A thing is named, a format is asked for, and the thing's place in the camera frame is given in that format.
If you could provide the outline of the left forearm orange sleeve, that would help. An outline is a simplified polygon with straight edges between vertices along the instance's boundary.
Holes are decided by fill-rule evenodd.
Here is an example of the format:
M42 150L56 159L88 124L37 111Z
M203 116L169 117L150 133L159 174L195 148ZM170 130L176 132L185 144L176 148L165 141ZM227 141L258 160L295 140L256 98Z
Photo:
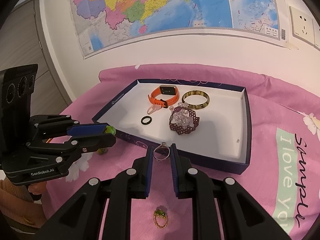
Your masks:
M1 179L1 212L32 228L40 228L47 221L42 205L33 201L25 187L13 185L8 178Z

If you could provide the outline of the person's left hand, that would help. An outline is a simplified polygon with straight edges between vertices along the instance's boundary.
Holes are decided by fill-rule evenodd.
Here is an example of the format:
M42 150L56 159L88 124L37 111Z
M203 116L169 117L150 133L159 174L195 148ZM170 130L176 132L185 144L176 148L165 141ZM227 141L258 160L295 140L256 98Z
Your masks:
M40 195L46 191L46 186L47 186L46 181L31 184L28 186L28 191L29 191L29 193L32 193L34 195Z

